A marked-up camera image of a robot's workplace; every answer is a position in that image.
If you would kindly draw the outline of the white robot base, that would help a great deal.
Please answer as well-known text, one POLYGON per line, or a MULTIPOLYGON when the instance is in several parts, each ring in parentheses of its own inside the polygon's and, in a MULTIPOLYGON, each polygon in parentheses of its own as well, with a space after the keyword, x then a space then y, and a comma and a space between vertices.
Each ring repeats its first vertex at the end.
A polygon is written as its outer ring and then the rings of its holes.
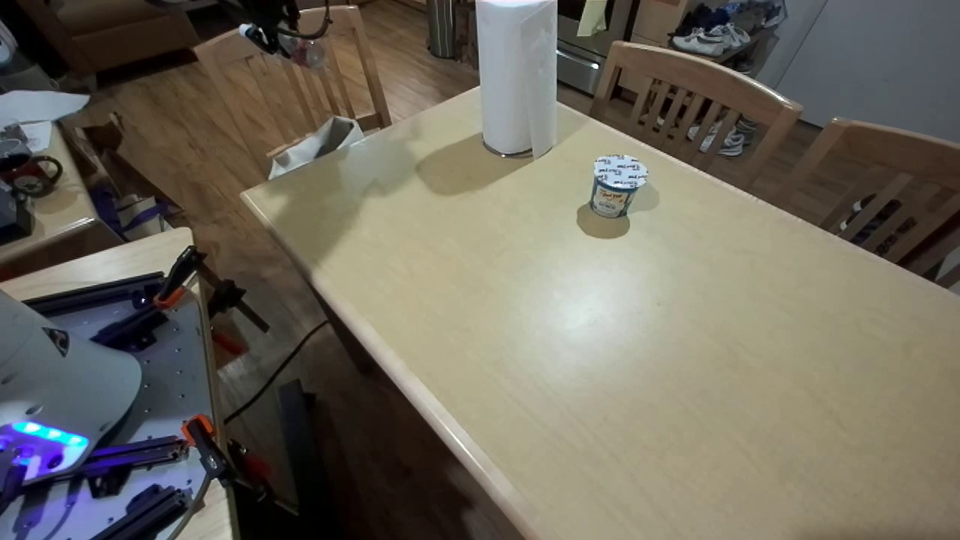
POLYGON ((25 484, 63 477, 130 413, 145 369, 0 295, 0 448, 25 484))

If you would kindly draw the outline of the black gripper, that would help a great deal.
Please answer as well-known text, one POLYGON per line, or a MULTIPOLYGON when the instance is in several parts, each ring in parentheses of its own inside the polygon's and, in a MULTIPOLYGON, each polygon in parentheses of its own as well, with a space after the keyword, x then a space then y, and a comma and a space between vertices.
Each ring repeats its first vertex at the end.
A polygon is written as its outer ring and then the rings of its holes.
POLYGON ((245 21, 240 32, 268 55, 293 57, 306 43, 322 38, 330 29, 330 9, 322 9, 322 25, 315 29, 300 27, 296 0, 240 0, 245 21))

